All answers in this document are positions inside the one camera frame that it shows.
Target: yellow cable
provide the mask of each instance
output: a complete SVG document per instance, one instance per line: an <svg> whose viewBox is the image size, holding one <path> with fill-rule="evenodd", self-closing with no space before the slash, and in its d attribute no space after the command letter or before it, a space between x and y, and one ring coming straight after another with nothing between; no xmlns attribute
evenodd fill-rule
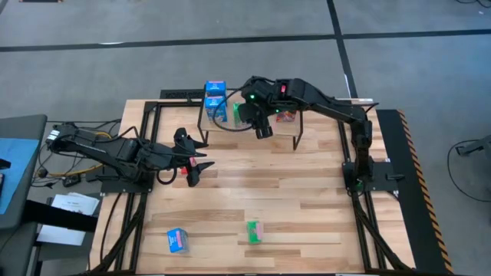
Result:
<svg viewBox="0 0 491 276"><path fill-rule="evenodd" d="M101 135L101 136L105 136L107 138L113 138L109 133L105 133L105 132L96 132L95 133L96 135ZM81 169L81 170L78 170L78 171L75 171L75 172L54 172L54 173L49 173L48 175L49 176L53 176L53 177L62 177L62 176L74 176L74 175L77 175L77 174L81 174L81 173L88 173L88 172L91 172L95 169L98 169L98 168L101 168L102 167L102 164L99 164L97 166L93 166L91 168L88 168L88 169Z"/></svg>

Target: blue and white box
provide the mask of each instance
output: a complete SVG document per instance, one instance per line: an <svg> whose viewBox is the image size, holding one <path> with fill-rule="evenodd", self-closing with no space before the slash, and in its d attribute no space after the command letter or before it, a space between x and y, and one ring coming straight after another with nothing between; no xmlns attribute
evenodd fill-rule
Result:
<svg viewBox="0 0 491 276"><path fill-rule="evenodd" d="M189 251L187 244L187 232L181 228L175 228L167 232L170 253L186 253Z"/></svg>
<svg viewBox="0 0 491 276"><path fill-rule="evenodd" d="M226 97L226 84L224 80L207 80L205 84L207 96L224 96Z"/></svg>
<svg viewBox="0 0 491 276"><path fill-rule="evenodd" d="M220 102L222 102L223 99L225 99L224 96L205 98L206 114L208 114L208 120L210 122L213 122L213 113L215 112L216 107L220 104ZM219 122L225 123L227 121L227 102L222 103L222 105L218 107L218 110L216 111L216 115L215 115L215 121L217 123Z"/></svg>

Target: orange and black warning stripe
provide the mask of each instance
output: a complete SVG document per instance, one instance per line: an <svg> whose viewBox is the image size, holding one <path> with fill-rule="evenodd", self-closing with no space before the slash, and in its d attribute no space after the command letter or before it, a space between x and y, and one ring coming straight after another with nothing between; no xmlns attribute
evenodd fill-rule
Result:
<svg viewBox="0 0 491 276"><path fill-rule="evenodd" d="M442 232L437 222L437 216L435 215L435 209L433 208L433 204L431 203L430 193L428 192L428 187L423 177L423 170L421 169L420 161L417 158L416 150L414 149L413 138L411 138L411 134L409 132L409 126L407 125L406 116L401 110L399 111L400 121L403 125L404 132L407 138L407 145L409 146L409 151L411 152L411 156L413 158L414 168L416 169L416 174L418 178L418 182L421 187L421 192L423 192L424 201L426 203L428 213L430 215L431 223L433 225L433 229L435 231L435 236L438 240L438 246L441 250L441 255L445 262L445 268L448 272L453 273L452 263L450 262L450 258L448 257L447 247L443 242Z"/></svg>

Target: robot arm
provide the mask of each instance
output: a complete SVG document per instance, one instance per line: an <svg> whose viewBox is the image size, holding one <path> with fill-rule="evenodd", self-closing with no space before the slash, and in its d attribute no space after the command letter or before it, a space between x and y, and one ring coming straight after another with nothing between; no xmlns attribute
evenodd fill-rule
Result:
<svg viewBox="0 0 491 276"><path fill-rule="evenodd" d="M356 150L356 179L372 180L374 161L368 152L372 142L372 122L362 106L328 97L298 78L272 81L252 77L242 87L241 96L245 103L239 106L240 118L252 125L258 139L272 136L268 116L281 111L312 110L349 124L351 143Z"/></svg>
<svg viewBox="0 0 491 276"><path fill-rule="evenodd" d="M137 134L135 127L130 128ZM94 159L116 171L112 180L136 182L142 173L165 169L186 167L189 186L194 187L199 181L199 174L213 163L202 163L192 166L190 158L202 157L195 149L207 147L191 139L184 128L179 128L174 135L175 146L170 148L159 143L150 143L139 138L124 138L124 134L114 138L97 135L89 130L76 127L73 123L53 126L46 139L49 150L54 153L80 153Z"/></svg>

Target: gray carpet floor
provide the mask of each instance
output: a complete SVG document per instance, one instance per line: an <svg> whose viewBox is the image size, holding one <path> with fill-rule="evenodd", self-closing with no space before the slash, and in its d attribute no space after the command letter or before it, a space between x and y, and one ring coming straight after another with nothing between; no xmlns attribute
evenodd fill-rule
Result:
<svg viewBox="0 0 491 276"><path fill-rule="evenodd" d="M491 9L454 0L334 0L343 34L491 28ZM329 35L325 0L8 1L0 47ZM491 130L491 35L346 40L359 97L406 112L443 238L456 273L488 275L491 208L459 193L447 173L447 150ZM334 40L188 45L104 50L0 52L0 117L45 113L49 120L111 120L126 99L158 98L160 89L198 88L224 79L237 87L251 75L302 77L326 94L347 97ZM89 166L83 161L80 167ZM452 155L456 181L491 199L489 160ZM53 157L51 170L70 161ZM98 184L32 189L44 201ZM43 275L83 271L87 258L47 263Z"/></svg>

